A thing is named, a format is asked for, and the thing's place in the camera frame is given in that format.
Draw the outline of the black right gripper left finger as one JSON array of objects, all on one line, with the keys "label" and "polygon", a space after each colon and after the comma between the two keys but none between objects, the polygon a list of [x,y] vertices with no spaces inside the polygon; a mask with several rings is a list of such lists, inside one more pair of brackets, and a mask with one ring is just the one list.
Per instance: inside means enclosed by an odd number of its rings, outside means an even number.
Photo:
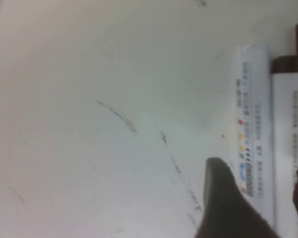
[{"label": "black right gripper left finger", "polygon": [[226,162],[206,160],[205,213],[197,238],[277,238],[277,233],[246,201]]}]

